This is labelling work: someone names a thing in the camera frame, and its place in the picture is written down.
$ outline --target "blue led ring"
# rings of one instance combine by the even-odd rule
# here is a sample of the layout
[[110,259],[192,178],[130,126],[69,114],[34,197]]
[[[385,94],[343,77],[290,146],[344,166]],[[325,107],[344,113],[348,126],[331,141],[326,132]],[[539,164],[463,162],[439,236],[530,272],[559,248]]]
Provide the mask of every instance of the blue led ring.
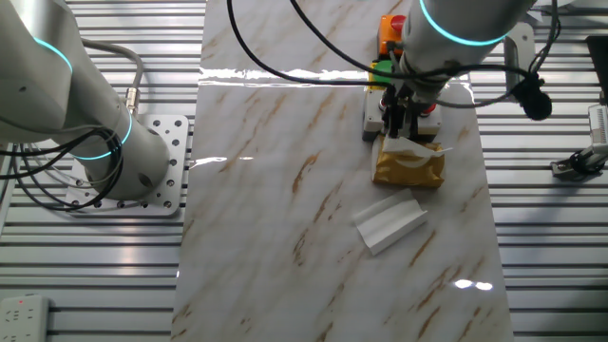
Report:
[[448,31],[444,30],[442,27],[440,27],[437,23],[435,23],[435,21],[433,20],[433,18],[430,17],[430,14],[428,13],[427,10],[427,6],[425,5],[425,0],[420,0],[420,7],[422,8],[422,13],[426,16],[428,23],[437,30],[437,32],[441,33],[444,37],[446,37],[447,39],[454,41],[458,44],[462,44],[462,45],[466,45],[466,46],[470,46],[470,47],[485,47],[485,46],[489,46],[489,45],[493,45],[496,44],[500,41],[502,41],[502,39],[504,39],[504,37],[506,37],[508,35],[508,33],[500,38],[496,38],[496,39],[492,39],[492,40],[488,40],[488,41],[483,41],[483,42],[479,42],[479,41],[472,41],[472,40],[468,40],[468,39],[464,39],[464,38],[460,38],[457,37],[451,33],[449,33]]
[[38,43],[39,45],[41,45],[41,46],[43,46],[45,48],[48,48],[49,50],[55,52],[59,57],[61,57],[61,59],[63,59],[66,62],[67,66],[69,67],[69,71],[71,73],[74,73],[74,69],[72,68],[72,64],[69,62],[69,60],[67,59],[67,57],[65,56],[65,54],[63,54],[59,49],[57,49],[57,47],[52,46],[51,44],[45,42],[42,39],[38,39],[36,37],[33,37],[33,38],[36,41],[36,43]]
[[[129,129],[126,131],[126,134],[124,135],[124,139],[121,142],[121,144],[124,144],[126,142],[126,140],[129,138],[132,127],[133,127],[133,117],[131,115],[129,115]],[[72,155],[72,156],[74,156],[74,158],[79,159],[81,161],[96,161],[101,158],[105,158],[105,157],[109,156],[110,154],[112,154],[112,152],[113,151],[109,151],[109,152],[103,153],[103,155],[97,156],[97,157],[78,157],[78,156],[74,156],[74,155]]]

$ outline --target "marble tabletop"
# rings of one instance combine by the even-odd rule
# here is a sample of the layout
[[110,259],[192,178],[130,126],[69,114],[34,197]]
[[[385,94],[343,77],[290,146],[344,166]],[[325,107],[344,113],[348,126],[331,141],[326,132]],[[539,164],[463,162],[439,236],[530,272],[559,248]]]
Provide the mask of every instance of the marble tabletop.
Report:
[[[234,2],[245,39],[271,66],[365,78],[325,53],[289,2]],[[301,4],[366,61],[379,17],[407,13],[409,1]],[[446,182],[413,191],[428,223],[372,256],[352,216],[402,188],[371,183],[363,87],[259,71],[225,1],[208,2],[203,46],[172,341],[513,341],[473,110],[444,113]],[[466,81],[442,96],[471,101]]]

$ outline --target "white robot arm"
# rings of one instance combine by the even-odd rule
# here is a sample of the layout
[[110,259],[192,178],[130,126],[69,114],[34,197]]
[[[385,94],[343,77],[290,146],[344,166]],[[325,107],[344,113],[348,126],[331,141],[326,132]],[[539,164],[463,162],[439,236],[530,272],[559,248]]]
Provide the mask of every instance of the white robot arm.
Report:
[[[123,172],[108,198],[138,200],[163,180],[164,140],[130,115],[87,56],[64,0],[0,0],[0,47],[0,142],[63,144],[103,126],[123,142]],[[100,138],[71,153],[90,181],[112,171]]]

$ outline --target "yellow object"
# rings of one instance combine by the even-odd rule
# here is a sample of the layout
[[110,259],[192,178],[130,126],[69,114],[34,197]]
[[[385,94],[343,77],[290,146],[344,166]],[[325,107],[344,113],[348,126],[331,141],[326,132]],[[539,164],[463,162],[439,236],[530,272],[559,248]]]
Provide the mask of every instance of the yellow object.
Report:
[[[421,143],[433,151],[442,151],[438,143]],[[421,158],[407,153],[383,152],[384,137],[379,136],[372,152],[371,180],[374,183],[438,188],[444,183],[446,156]]]

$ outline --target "bolt hole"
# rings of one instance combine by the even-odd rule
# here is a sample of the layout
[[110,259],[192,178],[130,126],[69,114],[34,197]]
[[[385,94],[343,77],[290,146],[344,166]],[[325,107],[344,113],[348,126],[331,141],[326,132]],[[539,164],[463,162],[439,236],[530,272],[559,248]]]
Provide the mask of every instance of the bolt hole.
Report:
[[140,183],[145,186],[146,188],[153,188],[154,185],[152,184],[152,180],[150,180],[149,177],[147,177],[145,174],[141,173],[138,174],[137,177],[140,179]]

